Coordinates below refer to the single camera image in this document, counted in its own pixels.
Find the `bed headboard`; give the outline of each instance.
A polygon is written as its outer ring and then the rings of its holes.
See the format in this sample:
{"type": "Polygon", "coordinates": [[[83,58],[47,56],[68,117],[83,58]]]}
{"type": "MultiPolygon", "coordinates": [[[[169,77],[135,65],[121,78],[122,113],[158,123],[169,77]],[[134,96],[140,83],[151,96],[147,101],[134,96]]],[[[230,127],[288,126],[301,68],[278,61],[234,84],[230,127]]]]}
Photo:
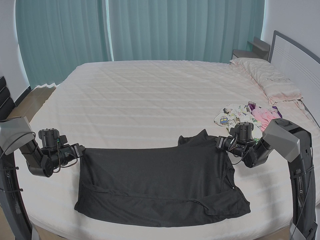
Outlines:
{"type": "Polygon", "coordinates": [[[303,104],[320,124],[320,58],[291,38],[274,31],[269,62],[295,83],[303,104]]]}

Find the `white wall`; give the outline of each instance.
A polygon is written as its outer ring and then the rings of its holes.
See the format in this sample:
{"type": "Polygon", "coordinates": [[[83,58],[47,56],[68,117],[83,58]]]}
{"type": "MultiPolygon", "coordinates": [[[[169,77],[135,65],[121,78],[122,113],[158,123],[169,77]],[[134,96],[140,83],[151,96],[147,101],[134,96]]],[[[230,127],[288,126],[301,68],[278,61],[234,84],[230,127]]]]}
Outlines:
{"type": "Polygon", "coordinates": [[[29,87],[18,45],[15,2],[0,0],[0,76],[4,76],[14,102],[29,87]]]}
{"type": "Polygon", "coordinates": [[[320,0],[266,0],[261,39],[271,45],[274,30],[320,57],[320,0]]]}

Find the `striped pillow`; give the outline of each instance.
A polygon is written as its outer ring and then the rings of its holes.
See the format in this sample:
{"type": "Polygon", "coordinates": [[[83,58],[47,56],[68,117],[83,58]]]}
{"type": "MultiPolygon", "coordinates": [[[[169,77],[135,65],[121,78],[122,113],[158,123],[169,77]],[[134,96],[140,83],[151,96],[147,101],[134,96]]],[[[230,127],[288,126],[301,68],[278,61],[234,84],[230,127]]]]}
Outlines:
{"type": "Polygon", "coordinates": [[[269,104],[301,100],[301,90],[273,65],[259,58],[237,58],[230,61],[243,68],[266,94],[269,104]]]}

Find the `curtain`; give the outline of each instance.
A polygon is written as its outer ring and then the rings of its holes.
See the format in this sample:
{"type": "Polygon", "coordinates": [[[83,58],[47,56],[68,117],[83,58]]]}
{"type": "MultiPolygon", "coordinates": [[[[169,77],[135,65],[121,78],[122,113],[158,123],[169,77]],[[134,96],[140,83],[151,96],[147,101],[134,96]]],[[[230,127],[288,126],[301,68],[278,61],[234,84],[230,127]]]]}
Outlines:
{"type": "Polygon", "coordinates": [[[106,0],[16,0],[16,26],[31,88],[59,84],[86,62],[112,59],[106,0]]]}
{"type": "Polygon", "coordinates": [[[265,0],[108,0],[114,60],[228,62],[261,37],[265,0]]]}

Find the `black fabric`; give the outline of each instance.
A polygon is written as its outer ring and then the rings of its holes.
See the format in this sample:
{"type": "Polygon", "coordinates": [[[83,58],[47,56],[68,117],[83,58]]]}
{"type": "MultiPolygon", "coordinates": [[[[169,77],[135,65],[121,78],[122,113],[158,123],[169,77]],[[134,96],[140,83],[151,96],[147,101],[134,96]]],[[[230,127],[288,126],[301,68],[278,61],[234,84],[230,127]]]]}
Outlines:
{"type": "Polygon", "coordinates": [[[74,209],[97,220],[149,227],[219,222],[250,212],[234,168],[206,130],[178,146],[87,148],[74,209]]]}

